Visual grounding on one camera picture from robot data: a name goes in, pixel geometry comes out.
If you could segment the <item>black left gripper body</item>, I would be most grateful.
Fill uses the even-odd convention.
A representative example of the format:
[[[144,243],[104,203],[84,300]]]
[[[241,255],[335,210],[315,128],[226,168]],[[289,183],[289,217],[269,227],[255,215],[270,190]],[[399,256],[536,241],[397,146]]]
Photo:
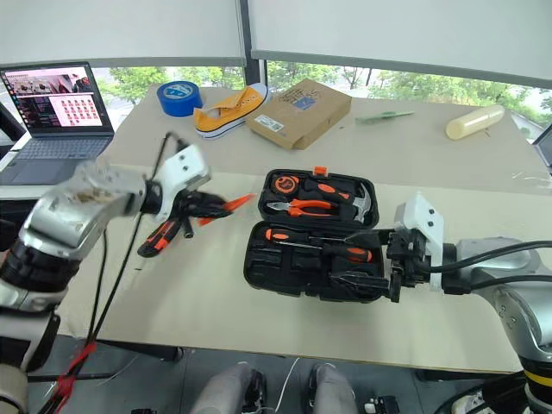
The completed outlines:
[[[171,218],[204,217],[204,194],[201,191],[180,191],[173,201]]]

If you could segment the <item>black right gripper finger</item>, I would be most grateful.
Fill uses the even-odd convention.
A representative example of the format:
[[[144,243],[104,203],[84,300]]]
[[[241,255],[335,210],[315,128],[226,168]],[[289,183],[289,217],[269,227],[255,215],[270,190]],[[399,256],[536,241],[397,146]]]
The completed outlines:
[[[362,230],[343,239],[348,244],[387,244],[390,229],[370,229]]]
[[[373,293],[378,297],[385,296],[393,303],[398,303],[400,300],[402,285],[400,274],[392,273],[387,279],[370,276],[364,272],[346,271],[331,273],[329,279],[356,295]]]

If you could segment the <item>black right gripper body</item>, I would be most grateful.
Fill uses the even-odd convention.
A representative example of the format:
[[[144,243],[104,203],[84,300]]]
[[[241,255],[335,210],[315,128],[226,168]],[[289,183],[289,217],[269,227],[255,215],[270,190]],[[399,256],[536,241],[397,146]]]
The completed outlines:
[[[430,273],[416,266],[424,263],[425,245],[426,238],[417,229],[395,229],[389,234],[386,257],[391,261],[393,290],[430,282]]]

